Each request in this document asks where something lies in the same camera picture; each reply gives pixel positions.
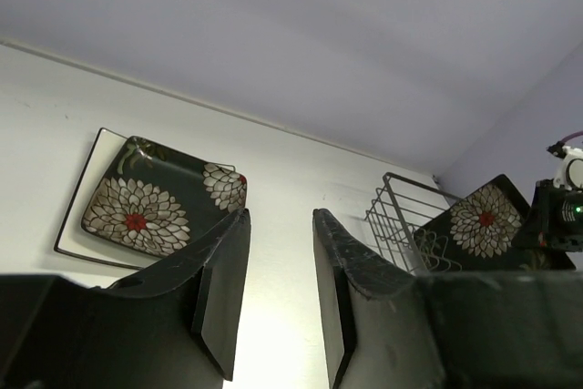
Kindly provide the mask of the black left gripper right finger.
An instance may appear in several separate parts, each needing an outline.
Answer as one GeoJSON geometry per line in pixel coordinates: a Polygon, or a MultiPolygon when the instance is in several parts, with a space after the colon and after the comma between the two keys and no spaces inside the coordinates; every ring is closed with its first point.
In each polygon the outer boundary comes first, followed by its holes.
{"type": "Polygon", "coordinates": [[[582,275],[414,276],[326,209],[313,252],[332,388],[579,388],[582,275]]]}

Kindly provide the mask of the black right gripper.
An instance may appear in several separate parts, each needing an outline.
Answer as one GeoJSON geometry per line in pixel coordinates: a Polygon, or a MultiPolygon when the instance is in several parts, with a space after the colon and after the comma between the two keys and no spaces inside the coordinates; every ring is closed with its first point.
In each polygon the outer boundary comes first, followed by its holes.
{"type": "Polygon", "coordinates": [[[527,217],[512,240],[519,249],[582,252],[582,189],[537,182],[527,217]]]}

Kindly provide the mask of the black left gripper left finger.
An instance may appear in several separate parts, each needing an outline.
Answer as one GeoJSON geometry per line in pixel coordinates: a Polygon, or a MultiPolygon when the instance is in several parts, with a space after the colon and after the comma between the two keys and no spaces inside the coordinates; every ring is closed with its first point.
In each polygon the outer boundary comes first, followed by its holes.
{"type": "Polygon", "coordinates": [[[251,215],[88,288],[57,275],[1,279],[4,388],[220,388],[233,377],[251,215]]]}

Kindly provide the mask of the black floral square plate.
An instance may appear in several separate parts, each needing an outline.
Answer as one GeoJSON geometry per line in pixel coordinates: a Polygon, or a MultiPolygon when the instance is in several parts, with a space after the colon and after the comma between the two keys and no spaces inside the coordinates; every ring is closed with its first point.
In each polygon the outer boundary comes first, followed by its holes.
{"type": "Polygon", "coordinates": [[[244,208],[248,181],[232,165],[192,157],[132,136],[97,184],[84,231],[163,258],[244,208]]]}

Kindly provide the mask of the white square plate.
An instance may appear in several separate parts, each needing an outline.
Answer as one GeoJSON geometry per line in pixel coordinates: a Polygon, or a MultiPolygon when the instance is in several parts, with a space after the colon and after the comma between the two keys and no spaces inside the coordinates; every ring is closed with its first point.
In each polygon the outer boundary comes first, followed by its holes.
{"type": "Polygon", "coordinates": [[[106,128],[98,131],[58,233],[54,246],[56,252],[130,270],[140,270],[160,259],[101,239],[81,227],[82,216],[97,184],[128,138],[106,128]]]}

